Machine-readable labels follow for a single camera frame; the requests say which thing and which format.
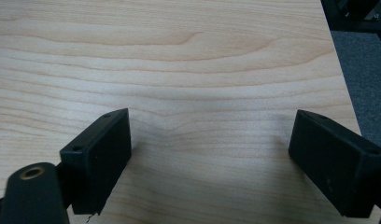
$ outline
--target wooden tabletop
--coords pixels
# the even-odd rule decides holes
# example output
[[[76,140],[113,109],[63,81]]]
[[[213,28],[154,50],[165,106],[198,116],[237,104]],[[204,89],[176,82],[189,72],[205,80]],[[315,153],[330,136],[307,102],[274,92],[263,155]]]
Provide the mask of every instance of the wooden tabletop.
[[[379,219],[341,217],[289,159],[297,109],[359,131],[318,0],[0,0],[0,197],[124,107],[133,157],[89,223]]]

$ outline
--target light wood surface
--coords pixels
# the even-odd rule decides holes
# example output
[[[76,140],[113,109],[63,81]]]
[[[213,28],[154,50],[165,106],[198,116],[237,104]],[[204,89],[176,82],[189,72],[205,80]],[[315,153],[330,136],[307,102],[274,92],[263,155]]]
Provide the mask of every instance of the light wood surface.
[[[89,223],[379,219],[340,217],[288,156],[298,108],[359,131],[318,0],[0,0],[0,197],[124,107],[134,155]]]

